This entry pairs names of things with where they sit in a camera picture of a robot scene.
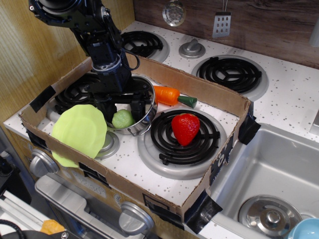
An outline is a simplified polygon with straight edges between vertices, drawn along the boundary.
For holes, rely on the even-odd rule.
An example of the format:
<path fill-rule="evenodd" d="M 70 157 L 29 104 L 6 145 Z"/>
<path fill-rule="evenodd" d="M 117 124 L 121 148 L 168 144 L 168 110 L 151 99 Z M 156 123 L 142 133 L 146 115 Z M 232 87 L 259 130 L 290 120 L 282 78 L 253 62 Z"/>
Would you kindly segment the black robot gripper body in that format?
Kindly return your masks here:
<path fill-rule="evenodd" d="M 129 63 L 126 59 L 116 59 L 115 61 L 95 61 L 92 60 L 92 70 L 96 73 L 99 81 L 90 84 L 87 92 L 97 103 L 110 101 L 127 94 L 146 93 L 150 87 L 143 82 L 132 78 Z"/>

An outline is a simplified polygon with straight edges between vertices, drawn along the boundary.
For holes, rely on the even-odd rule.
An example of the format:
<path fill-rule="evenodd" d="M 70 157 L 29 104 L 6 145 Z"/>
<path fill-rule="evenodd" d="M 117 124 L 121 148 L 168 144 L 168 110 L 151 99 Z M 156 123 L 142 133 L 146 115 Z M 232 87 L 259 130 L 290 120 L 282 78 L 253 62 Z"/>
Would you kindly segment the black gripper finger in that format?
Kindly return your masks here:
<path fill-rule="evenodd" d="M 131 106 L 131 114 L 135 121 L 140 121 L 146 115 L 146 105 L 150 103 L 149 99 L 146 98 L 133 98 L 130 106 Z"/>
<path fill-rule="evenodd" d="M 117 112 L 117 107 L 115 106 L 113 99 L 111 97 L 96 97 L 95 105 L 97 109 L 102 112 L 106 122 L 111 122 L 114 114 Z"/>

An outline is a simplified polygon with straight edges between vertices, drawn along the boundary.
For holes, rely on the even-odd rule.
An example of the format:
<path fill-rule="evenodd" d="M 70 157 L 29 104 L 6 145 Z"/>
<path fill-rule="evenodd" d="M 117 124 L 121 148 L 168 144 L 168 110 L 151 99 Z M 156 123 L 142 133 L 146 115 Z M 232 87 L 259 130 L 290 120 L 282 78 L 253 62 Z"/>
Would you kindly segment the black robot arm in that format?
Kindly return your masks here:
<path fill-rule="evenodd" d="M 99 81 L 87 87 L 96 107 L 111 122 L 116 104 L 128 104 L 135 121 L 143 119 L 150 102 L 149 87 L 132 78 L 121 31 L 99 0 L 31 0 L 29 9 L 47 25 L 69 28 Z"/>

